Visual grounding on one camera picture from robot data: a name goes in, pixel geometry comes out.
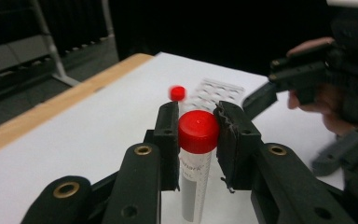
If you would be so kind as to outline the clear plastic test tube rack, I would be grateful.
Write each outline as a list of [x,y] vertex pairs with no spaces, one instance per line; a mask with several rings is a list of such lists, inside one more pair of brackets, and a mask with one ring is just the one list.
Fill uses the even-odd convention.
[[213,113],[220,101],[238,104],[245,94],[245,88],[225,82],[204,79],[182,103],[183,112],[203,110]]

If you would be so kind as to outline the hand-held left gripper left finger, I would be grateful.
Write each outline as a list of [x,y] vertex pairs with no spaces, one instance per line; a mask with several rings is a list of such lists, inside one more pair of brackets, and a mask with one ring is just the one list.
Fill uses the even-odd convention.
[[162,190],[179,190],[179,105],[168,102],[158,110],[155,128],[147,130],[144,141],[159,148],[160,184]]

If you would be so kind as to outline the grey metal stand leg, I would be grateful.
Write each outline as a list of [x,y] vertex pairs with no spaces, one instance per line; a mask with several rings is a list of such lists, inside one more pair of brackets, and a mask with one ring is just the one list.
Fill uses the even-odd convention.
[[101,2],[102,2],[103,18],[105,21],[106,32],[109,37],[114,37],[115,32],[114,32],[114,26],[111,18],[109,0],[101,0]]
[[48,50],[48,54],[52,61],[54,62],[55,66],[55,72],[52,74],[52,76],[59,80],[60,82],[66,84],[67,86],[74,87],[79,84],[79,81],[76,79],[73,79],[72,77],[69,77],[66,74],[65,68],[62,63],[62,58],[58,52],[58,49],[55,45],[55,42],[53,40],[53,37],[51,35],[51,32],[48,28],[48,24],[45,20],[45,17],[43,15],[43,11],[39,5],[38,0],[29,0],[32,9],[34,11],[35,17],[37,19],[37,23],[39,26],[39,29],[41,31],[41,35],[43,37],[45,46]]

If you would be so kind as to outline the grey panel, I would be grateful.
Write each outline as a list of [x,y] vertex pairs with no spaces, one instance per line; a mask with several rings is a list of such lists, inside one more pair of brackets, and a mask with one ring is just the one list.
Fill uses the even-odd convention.
[[41,35],[0,45],[0,71],[46,55],[48,55],[48,48]]

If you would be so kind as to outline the white table sheet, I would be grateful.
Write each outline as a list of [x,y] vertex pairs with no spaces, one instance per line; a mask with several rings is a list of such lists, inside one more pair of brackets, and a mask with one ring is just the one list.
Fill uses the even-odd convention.
[[[154,128],[158,108],[168,102],[168,88],[194,92],[203,79],[238,85],[248,95],[262,76],[160,53],[137,54],[59,97],[0,126],[0,224],[20,224],[43,188],[66,175],[92,184],[117,171],[125,151]],[[102,89],[76,105],[69,94],[102,82]],[[321,116],[286,108],[287,93],[254,120],[263,140],[292,148],[307,165],[335,140]],[[249,191],[229,193],[213,154],[202,224],[257,224]]]

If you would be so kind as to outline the red-capped test tube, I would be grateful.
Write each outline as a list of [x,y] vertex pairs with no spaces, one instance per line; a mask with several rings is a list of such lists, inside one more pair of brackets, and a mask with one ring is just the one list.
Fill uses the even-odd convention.
[[169,88],[169,99],[182,107],[186,99],[186,88],[180,85],[171,86]]
[[178,133],[182,223],[200,224],[219,126],[212,113],[193,110],[179,118]]

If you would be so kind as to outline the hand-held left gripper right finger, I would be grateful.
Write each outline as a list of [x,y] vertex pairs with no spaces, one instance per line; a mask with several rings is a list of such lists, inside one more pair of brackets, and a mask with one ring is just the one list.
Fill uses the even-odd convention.
[[220,101],[213,111],[220,132],[216,157],[230,191],[250,190],[253,155],[262,144],[261,133],[238,105]]

